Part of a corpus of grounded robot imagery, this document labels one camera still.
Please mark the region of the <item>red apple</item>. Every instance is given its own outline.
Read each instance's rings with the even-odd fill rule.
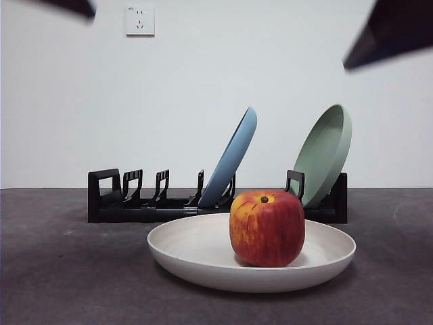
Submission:
[[[283,267],[300,253],[305,239],[304,209],[283,190],[243,192],[230,209],[230,241],[245,262]]]

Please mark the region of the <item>electrical socket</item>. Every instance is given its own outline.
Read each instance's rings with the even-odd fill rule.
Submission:
[[[155,8],[153,5],[128,5],[125,11],[127,36],[155,36]]]

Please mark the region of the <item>gray table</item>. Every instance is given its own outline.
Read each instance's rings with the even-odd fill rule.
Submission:
[[[433,324],[433,189],[349,190],[358,249],[339,276],[279,294],[203,288],[162,269],[157,223],[87,223],[87,191],[1,191],[1,323]]]

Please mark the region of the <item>dish rack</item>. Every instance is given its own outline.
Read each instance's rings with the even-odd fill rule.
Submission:
[[[112,179],[110,192],[101,194],[99,181]],[[129,195],[129,182],[138,179],[137,189]],[[202,197],[204,171],[198,173],[196,193],[187,198],[167,197],[170,171],[167,169],[156,174],[154,195],[141,197],[143,170],[129,171],[123,174],[123,189],[120,187],[118,169],[92,171],[88,174],[88,218],[89,223],[101,222],[165,222],[193,215],[210,213],[228,213],[235,198],[235,181],[233,175],[224,194],[217,204],[200,208],[198,201]],[[286,174],[286,192],[292,181],[299,183],[299,192],[295,195],[301,200],[304,195],[304,173],[288,170]],[[341,173],[329,194],[315,208],[304,209],[305,219],[321,223],[347,223],[347,174]]]

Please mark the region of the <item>plate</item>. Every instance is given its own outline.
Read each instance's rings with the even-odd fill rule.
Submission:
[[[229,237],[229,213],[164,223],[147,236],[157,262],[184,280],[220,290],[278,293],[331,280],[355,253],[355,241],[336,228],[305,221],[305,242],[286,267],[251,267],[237,257]]]
[[[232,135],[229,144],[227,144],[202,197],[198,201],[199,208],[211,207],[218,203],[250,145],[256,126],[256,112],[252,107],[249,107]]]
[[[317,207],[337,181],[349,152],[352,123],[341,105],[328,108],[311,129],[294,170],[305,174],[305,208]],[[298,193],[292,182],[291,192]]]

